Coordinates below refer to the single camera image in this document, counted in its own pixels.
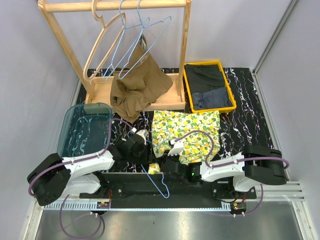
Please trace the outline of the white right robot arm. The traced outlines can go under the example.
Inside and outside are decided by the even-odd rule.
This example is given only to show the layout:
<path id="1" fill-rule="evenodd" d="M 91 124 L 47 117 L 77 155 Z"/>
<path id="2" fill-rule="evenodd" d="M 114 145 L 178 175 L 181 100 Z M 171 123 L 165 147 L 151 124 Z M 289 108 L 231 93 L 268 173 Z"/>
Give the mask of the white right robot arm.
<path id="1" fill-rule="evenodd" d="M 210 162 L 180 163 L 168 156 L 161 166 L 165 176 L 189 186 L 200 186 L 231 178 L 228 195 L 239 198 L 257 185 L 280 186 L 287 183 L 285 170 L 289 162 L 282 152 L 265 146 L 246 145 L 239 153 Z"/>

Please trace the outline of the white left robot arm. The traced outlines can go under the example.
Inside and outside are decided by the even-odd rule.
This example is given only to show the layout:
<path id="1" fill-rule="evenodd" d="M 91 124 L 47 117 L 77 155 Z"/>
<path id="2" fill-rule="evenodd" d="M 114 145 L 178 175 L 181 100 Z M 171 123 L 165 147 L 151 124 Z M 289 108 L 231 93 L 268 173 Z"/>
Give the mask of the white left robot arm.
<path id="1" fill-rule="evenodd" d="M 62 196 L 89 194 L 103 198 L 108 186 L 95 174 L 109 171 L 123 163 L 148 164 L 148 132 L 143 129 L 126 140 L 94 153 L 77 157 L 48 155 L 27 177 L 28 193 L 40 206 L 46 206 Z"/>

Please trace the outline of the tan brown skirt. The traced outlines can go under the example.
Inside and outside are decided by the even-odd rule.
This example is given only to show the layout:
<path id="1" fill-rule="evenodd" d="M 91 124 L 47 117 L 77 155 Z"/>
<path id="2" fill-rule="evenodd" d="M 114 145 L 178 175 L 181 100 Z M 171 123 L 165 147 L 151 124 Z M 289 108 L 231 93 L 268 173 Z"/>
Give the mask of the tan brown skirt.
<path id="1" fill-rule="evenodd" d="M 150 53 L 140 43 L 123 71 L 116 68 L 110 90 L 110 105 L 125 121 L 134 123 L 140 112 L 173 86 Z"/>

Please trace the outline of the yellow floral cloth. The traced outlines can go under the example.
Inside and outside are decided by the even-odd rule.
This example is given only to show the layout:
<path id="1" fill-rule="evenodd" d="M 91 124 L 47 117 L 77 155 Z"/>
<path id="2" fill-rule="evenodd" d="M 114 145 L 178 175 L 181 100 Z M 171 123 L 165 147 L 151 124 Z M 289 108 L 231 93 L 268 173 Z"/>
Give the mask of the yellow floral cloth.
<path id="1" fill-rule="evenodd" d="M 151 124 L 152 149 L 157 159 L 171 149 L 170 140 L 182 139 L 184 149 L 179 155 L 182 164 L 212 161 L 220 151 L 220 114 L 218 111 L 184 113 L 155 110 Z"/>

